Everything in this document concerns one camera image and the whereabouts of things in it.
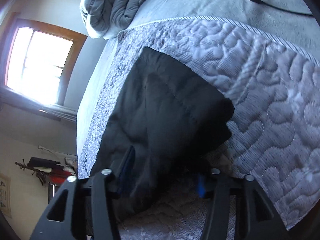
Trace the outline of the black quilted pants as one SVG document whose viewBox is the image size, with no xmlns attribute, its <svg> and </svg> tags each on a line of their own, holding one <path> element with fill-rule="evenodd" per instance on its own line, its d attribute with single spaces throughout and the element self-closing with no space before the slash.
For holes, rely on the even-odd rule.
<svg viewBox="0 0 320 240">
<path fill-rule="evenodd" d="M 91 169 L 135 149 L 114 213 L 123 221 L 150 208 L 231 137 L 232 101 L 173 57 L 145 47 L 130 70 Z"/>
</svg>

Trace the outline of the red bag on rack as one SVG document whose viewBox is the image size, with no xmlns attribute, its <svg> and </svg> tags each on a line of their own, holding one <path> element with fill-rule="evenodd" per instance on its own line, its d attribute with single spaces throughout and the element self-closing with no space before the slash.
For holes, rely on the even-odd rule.
<svg viewBox="0 0 320 240">
<path fill-rule="evenodd" d="M 72 173 L 64 170 L 52 170 L 48 174 L 49 182 L 55 185 L 62 185 L 69 176 L 72 176 Z"/>
</svg>

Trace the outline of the wooden coat rack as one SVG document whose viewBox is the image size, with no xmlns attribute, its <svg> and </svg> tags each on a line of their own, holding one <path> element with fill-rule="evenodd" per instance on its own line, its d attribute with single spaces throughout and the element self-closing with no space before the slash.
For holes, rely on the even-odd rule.
<svg viewBox="0 0 320 240">
<path fill-rule="evenodd" d="M 51 168 L 45 168 L 45 167 L 29 167 L 24 162 L 24 159 L 22 159 L 23 163 L 15 162 L 15 165 L 17 165 L 21 170 L 29 170 L 32 171 L 32 176 L 35 175 L 36 178 L 40 181 L 41 185 L 44 186 L 47 182 L 49 182 L 48 174 L 52 171 Z"/>
</svg>

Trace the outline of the black garment on rack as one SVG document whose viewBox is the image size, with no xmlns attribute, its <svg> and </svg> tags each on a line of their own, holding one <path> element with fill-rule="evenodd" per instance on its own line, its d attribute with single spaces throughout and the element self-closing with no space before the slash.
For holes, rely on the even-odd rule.
<svg viewBox="0 0 320 240">
<path fill-rule="evenodd" d="M 59 161 L 53 161 L 48 159 L 42 159 L 37 157 L 31 157 L 29 162 L 27 163 L 27 166 L 29 167 L 45 167 L 45 168 L 51 168 L 53 170 L 63 170 L 64 166 L 61 165 Z"/>
</svg>

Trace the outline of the grey quilted bedspread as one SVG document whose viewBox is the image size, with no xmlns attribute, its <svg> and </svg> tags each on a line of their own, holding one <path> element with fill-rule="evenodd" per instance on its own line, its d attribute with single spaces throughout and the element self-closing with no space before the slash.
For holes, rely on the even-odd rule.
<svg viewBox="0 0 320 240">
<path fill-rule="evenodd" d="M 110 39 L 77 116 L 78 172 L 89 176 L 120 89 L 144 47 L 191 68 L 232 100 L 232 137 L 214 166 L 252 174 L 294 239 L 319 239 L 319 61 L 304 49 L 219 17 L 144 23 Z"/>
</svg>

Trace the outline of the wooden framed left window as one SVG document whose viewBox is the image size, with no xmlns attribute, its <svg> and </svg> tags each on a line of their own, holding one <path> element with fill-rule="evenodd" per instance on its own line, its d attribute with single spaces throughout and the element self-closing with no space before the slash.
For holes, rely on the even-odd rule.
<svg viewBox="0 0 320 240">
<path fill-rule="evenodd" d="M 1 103 L 54 120 L 76 121 L 64 101 L 87 36 L 19 17 L 1 24 Z"/>
</svg>

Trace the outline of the folded grey duvet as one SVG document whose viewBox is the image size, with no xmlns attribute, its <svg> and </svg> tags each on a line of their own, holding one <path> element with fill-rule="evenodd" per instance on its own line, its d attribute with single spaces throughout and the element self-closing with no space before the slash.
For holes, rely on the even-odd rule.
<svg viewBox="0 0 320 240">
<path fill-rule="evenodd" d="M 82 21 L 91 38 L 109 40 L 126 29 L 146 0 L 81 0 Z"/>
</svg>

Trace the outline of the light blue bed sheet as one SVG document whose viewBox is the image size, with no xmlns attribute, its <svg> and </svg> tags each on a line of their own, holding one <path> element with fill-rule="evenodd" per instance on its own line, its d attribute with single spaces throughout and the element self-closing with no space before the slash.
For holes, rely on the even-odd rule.
<svg viewBox="0 0 320 240">
<path fill-rule="evenodd" d="M 291 10 L 307 11 L 303 0 L 264 0 Z M 247 0 L 146 0 L 137 11 L 132 25 L 182 16 L 218 16 L 236 20 L 281 37 L 319 57 L 319 25 L 313 18 L 290 16 Z M 95 154 L 84 151 L 89 125 L 97 98 L 107 77 L 116 51 L 117 39 L 107 42 L 89 80 L 77 116 L 76 146 L 80 177 L 89 176 Z"/>
</svg>

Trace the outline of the framed wall picture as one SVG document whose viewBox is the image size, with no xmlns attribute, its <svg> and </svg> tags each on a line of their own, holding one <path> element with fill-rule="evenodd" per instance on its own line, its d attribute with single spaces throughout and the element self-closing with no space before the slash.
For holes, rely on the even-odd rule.
<svg viewBox="0 0 320 240">
<path fill-rule="evenodd" d="M 10 177 L 0 174 L 0 202 L 1 212 L 11 218 L 11 205 L 10 205 Z"/>
</svg>

